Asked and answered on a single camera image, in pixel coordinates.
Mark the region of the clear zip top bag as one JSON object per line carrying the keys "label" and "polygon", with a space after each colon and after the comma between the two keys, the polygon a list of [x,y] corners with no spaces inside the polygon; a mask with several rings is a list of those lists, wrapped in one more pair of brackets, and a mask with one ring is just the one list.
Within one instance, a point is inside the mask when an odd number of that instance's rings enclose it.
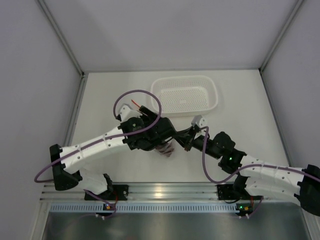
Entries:
{"label": "clear zip top bag", "polygon": [[134,135],[134,137],[137,137],[134,142],[136,148],[144,151],[155,150],[161,155],[169,157],[174,151],[172,139],[177,133],[170,120],[166,117],[160,117],[156,120],[157,113],[143,105],[138,105],[133,99],[131,102],[138,107],[138,112],[142,114],[140,118],[143,120],[143,128],[155,123],[150,129]]}

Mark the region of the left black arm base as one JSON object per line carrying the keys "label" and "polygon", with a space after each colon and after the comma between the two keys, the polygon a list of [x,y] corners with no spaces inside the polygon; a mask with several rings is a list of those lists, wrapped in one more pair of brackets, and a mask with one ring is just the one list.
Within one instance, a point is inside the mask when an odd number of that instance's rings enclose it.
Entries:
{"label": "left black arm base", "polygon": [[99,195],[98,198],[105,201],[127,201],[129,193],[129,185],[127,184],[116,184],[113,185],[113,190],[107,190]]}

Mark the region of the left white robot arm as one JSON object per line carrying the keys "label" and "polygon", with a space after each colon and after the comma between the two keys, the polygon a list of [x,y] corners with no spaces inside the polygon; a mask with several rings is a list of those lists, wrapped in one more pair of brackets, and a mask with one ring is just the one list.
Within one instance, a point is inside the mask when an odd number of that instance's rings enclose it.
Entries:
{"label": "left white robot arm", "polygon": [[152,151],[165,146],[177,133],[167,117],[159,117],[145,106],[134,110],[123,104],[116,118],[120,124],[101,136],[73,146],[55,144],[49,148],[56,191],[78,187],[107,200],[113,194],[110,177],[87,170],[86,165],[120,152]]}

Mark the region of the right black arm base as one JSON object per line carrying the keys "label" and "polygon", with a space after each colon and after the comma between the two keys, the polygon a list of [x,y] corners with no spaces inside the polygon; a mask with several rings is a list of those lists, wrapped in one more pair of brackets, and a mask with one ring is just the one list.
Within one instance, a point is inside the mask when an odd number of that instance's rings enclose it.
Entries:
{"label": "right black arm base", "polygon": [[234,191],[232,184],[219,184],[216,186],[218,199],[221,201],[238,201],[239,195]]}

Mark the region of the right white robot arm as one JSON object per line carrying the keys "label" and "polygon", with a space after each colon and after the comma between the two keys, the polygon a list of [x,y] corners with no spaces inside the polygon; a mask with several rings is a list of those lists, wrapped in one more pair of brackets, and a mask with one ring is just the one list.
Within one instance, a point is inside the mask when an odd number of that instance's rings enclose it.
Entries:
{"label": "right white robot arm", "polygon": [[190,127],[179,131],[175,140],[186,151],[195,148],[206,156],[217,159],[218,166],[233,182],[235,196],[278,199],[294,203],[306,212],[320,214],[320,168],[308,164],[305,168],[277,166],[237,150],[235,142],[225,132],[209,138],[208,127]]}

